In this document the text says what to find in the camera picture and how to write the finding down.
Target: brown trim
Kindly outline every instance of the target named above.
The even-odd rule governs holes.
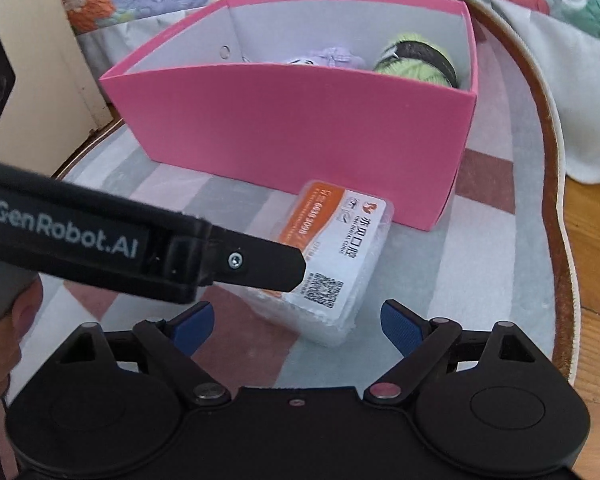
[[[555,341],[552,361],[565,377],[571,372],[575,334],[574,297],[571,288],[569,260],[562,237],[556,209],[558,201],[558,144],[554,119],[542,82],[532,63],[516,45],[510,32],[504,30],[485,10],[474,2],[464,0],[471,15],[493,34],[515,60],[529,85],[542,127],[544,140],[544,187],[542,190],[542,220],[549,243],[549,254],[554,271],[555,289]]]
[[[55,178],[56,180],[61,180],[66,177],[67,173],[69,173],[78,162],[82,160],[82,158],[89,153],[93,148],[95,148],[98,144],[100,144],[104,139],[109,137],[113,132],[115,132],[120,126],[125,123],[122,119],[114,119],[107,126],[101,129],[99,132],[95,132],[92,136],[90,136],[87,140],[85,140],[77,150],[75,150],[71,156],[58,168],[58,170],[52,175],[51,178]]]

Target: wooden floor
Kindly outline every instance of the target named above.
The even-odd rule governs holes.
[[[585,480],[600,480],[600,186],[568,180],[564,217],[583,307],[576,389],[587,401],[592,422],[575,469]]]

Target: screw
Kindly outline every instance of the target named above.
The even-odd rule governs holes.
[[[402,393],[402,390],[397,384],[376,383],[372,384],[369,392],[376,399],[395,399],[395,397],[398,397]]]
[[[226,388],[218,383],[203,383],[196,386],[193,392],[199,399],[215,400],[226,393]]]
[[[242,267],[242,262],[244,261],[244,259],[242,258],[242,255],[240,253],[231,253],[229,254],[229,267],[231,267],[232,269],[240,269],[240,267]]]

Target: orange label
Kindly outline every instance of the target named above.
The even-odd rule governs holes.
[[[278,241],[297,247],[304,253],[337,211],[345,191],[341,187],[324,182],[311,184],[300,197],[298,206],[282,229]]]

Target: hand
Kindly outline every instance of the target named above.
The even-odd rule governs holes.
[[[0,320],[0,396],[9,386],[9,373],[20,362],[20,341],[33,325],[41,304],[42,282],[38,277]]]

